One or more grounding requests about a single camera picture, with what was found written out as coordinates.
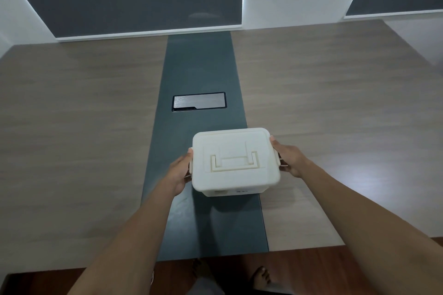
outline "box lid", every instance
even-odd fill
[[[197,191],[274,185],[280,160],[263,128],[197,133],[190,166]]]

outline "foot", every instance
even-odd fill
[[[250,282],[253,289],[263,290],[269,283],[271,283],[271,276],[269,275],[268,270],[261,266],[258,267],[252,275]]]
[[[192,262],[192,273],[196,278],[204,277],[215,280],[208,263],[201,259],[194,259]]]

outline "hand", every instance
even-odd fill
[[[173,185],[175,196],[180,194],[185,188],[185,184],[191,181],[189,162],[193,154],[192,148],[189,148],[185,155],[182,155],[169,165],[169,170],[163,178],[165,182]]]
[[[308,158],[295,146],[282,145],[274,136],[269,138],[271,145],[279,152],[282,160],[280,163],[281,171],[287,171],[295,177],[301,177],[300,167],[309,163]]]

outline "forearm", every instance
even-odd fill
[[[69,295],[148,294],[173,198],[174,187],[160,181]]]
[[[298,165],[371,282],[386,294],[443,293],[443,249],[377,203],[305,160]]]

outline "person's right arm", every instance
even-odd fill
[[[295,146],[273,147],[317,199],[364,274],[383,294],[443,294],[443,248],[377,203],[353,191]]]

